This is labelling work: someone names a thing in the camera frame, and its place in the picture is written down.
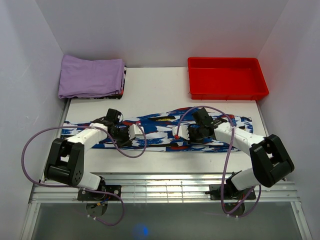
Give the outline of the folded purple trousers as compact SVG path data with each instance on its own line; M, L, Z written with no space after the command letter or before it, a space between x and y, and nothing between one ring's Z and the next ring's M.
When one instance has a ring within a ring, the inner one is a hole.
M85 60L64 55L61 61L59 99L88 99L120 91L124 65L122 59Z

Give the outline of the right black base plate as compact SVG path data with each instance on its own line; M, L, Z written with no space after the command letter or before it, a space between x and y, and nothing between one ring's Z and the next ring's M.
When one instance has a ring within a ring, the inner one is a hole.
M221 199L221 190L222 187L220 184L210 184L209 191L205 192L205 194L210 195L211 200L220 200ZM223 199L224 200L241 200L249 193L247 200L255 200L256 194L254 190L250 188L246 188L241 191L233 190L226 184L223 186Z

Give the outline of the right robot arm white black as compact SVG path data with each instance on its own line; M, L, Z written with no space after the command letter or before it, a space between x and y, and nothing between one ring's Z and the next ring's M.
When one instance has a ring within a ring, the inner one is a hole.
M270 188L295 170L277 135L260 136L233 127L225 118L212 118L204 108L194 112L192 117L196 126L187 128L190 142L210 139L232 143L233 147L250 157L251 168L234 173L225 181L225 191L230 198L237 199L245 189L258 185Z

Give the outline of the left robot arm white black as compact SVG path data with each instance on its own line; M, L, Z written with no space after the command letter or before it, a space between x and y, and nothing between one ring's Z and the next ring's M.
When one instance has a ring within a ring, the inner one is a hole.
M85 170L85 153L111 136L117 147L130 143L129 127L119 127L122 113L108 109L106 116L95 119L88 128L67 138L57 138L51 144L44 177L71 187L88 189L100 200L106 195L102 177Z

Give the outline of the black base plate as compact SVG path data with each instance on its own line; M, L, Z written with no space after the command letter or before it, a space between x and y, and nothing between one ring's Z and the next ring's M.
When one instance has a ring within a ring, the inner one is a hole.
M210 184L209 191L205 192L205 194L210 195L211 200L220 200L221 199L221 190L222 187L220 184ZM250 188L246 188L241 191L233 190L226 184L223 186L223 199L224 200L241 200L249 193L247 200L255 200L256 194L254 190Z
M118 197L121 196L122 186L121 185L105 185L99 186L97 191L107 192L104 193L95 193L86 189L80 189L77 194L78 201L117 201Z

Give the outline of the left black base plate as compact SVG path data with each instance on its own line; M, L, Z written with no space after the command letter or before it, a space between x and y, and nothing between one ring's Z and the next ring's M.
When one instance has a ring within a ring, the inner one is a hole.
M86 189L80 189L77 194L78 201L117 201L118 197L121 196L122 186L121 185L105 185L99 186L97 191L107 192L104 193L95 193Z

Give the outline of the red plastic tray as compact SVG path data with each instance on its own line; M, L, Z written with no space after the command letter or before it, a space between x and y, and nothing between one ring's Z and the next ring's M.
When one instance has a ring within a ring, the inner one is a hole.
M259 101L269 94L256 58L189 57L187 66L193 100Z

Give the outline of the aluminium rail frame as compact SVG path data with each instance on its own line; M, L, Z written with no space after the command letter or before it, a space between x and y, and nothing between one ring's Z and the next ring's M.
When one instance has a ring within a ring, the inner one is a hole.
M85 168L122 187L100 220L86 213L74 188L49 181L34 185L24 240L314 240L298 182L292 176L261 188L258 203L245 202L247 216L223 213L206 194L222 172L251 167L248 155L232 152L155 152L92 149Z

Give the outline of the blue patterned trousers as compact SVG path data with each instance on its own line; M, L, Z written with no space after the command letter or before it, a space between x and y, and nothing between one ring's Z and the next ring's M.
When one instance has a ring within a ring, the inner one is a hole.
M229 148L228 143L207 138L200 143L188 143L182 138L175 139L172 128L177 127L181 116L191 107L178 108L164 113L154 113L138 117L131 117L122 120L118 124L119 128L125 128L139 122L146 134L147 147L146 151L153 152L203 152L203 153L223 153ZM196 122L192 116L197 109L188 112L183 118L181 125L191 125L196 128ZM248 133L254 133L252 118L246 116L228 115L234 126L245 130ZM73 123L64 121L63 126L78 126L77 128L63 128L61 130L61 138L68 138L76 135L82 129L79 126L89 126L91 122ZM93 149L116 149L112 141L107 138L92 147ZM121 150L142 150L144 148L144 137L138 136L129 145L120 147Z

